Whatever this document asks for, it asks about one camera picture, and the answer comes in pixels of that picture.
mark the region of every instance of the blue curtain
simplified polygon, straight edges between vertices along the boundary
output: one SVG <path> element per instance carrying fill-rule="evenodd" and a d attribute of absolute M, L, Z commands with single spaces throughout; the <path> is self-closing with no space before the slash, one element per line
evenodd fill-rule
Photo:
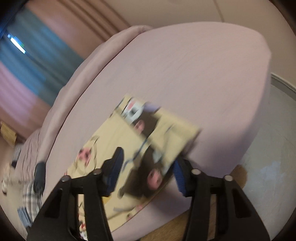
<path fill-rule="evenodd" d="M 25 54 L 12 43 L 11 37 L 23 43 Z M 52 106 L 83 59 L 31 11 L 23 8 L 0 40 L 0 61 L 28 89 Z"/>

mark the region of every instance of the wall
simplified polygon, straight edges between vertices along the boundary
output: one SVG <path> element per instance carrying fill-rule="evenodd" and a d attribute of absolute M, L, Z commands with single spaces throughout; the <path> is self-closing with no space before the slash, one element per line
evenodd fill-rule
<path fill-rule="evenodd" d="M 130 25 L 155 28 L 176 23 L 219 21 L 259 31 L 272 51 L 271 71 L 296 86 L 296 36 L 268 0 L 105 0 Z"/>

